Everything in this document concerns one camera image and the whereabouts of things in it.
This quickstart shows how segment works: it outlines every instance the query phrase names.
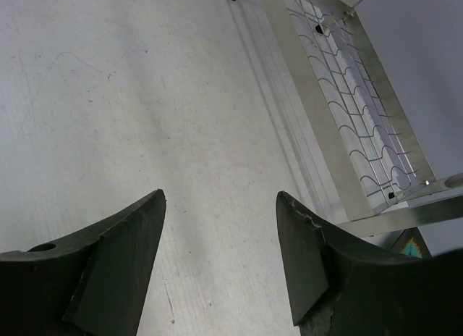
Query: gray wall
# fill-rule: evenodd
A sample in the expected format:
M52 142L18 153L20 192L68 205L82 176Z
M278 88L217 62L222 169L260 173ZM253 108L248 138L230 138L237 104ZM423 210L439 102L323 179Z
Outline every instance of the gray wall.
M463 172L462 7L463 0L365 0L357 8L437 178ZM432 253L463 247L460 219L421 230Z

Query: screw hole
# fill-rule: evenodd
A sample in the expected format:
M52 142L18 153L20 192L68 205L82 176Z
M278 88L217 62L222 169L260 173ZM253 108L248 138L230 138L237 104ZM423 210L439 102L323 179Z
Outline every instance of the screw hole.
M55 249L56 245L53 243L44 243L37 245L36 247L30 249L29 251L50 251L51 249Z

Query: wire grid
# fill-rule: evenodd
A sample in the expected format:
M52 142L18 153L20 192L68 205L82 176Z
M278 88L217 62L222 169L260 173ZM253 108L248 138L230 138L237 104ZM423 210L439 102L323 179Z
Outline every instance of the wire grid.
M353 35L343 21L324 35L315 27L329 19L313 0L284 0L346 144L362 189L376 213L417 185L414 171L389 122Z

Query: metal frame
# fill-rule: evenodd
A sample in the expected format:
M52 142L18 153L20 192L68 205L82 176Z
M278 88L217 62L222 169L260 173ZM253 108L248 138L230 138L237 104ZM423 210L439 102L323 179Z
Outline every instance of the metal frame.
M352 231L375 235L463 215L457 209L447 217L427 217L424 222L414 218L423 215L417 209L386 213L406 217L398 222L392 222L394 215L377 215L395 203L459 187L461 183L449 187L447 182L461 175L436 180L353 10L363 0L352 0L348 4L339 0L261 1L348 220L361 219L355 226L343 226L357 229L364 224L364 231ZM342 63L339 57L343 55L349 56L351 63ZM320 75L320 67L314 59L326 68L326 76ZM352 85L352 79L359 81ZM340 99L332 100L327 96L327 84ZM344 113L337 114L339 109L333 109L332 103ZM345 122L340 121L340 115L345 116ZM358 138L358 148L347 146L346 135L352 133ZM370 174L364 174L359 164L369 165ZM372 183L377 190L370 192L366 182ZM432 209L440 209L442 204L458 208L457 201L449 202L438 201ZM385 224L375 230L375 222Z

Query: dish rack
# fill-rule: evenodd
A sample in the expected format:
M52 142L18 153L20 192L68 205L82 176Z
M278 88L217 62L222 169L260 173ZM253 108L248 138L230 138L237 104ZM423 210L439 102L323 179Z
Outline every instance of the dish rack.
M463 196L407 208L463 173L436 180L355 13L363 0L261 1L349 219L340 226L364 237L463 217Z

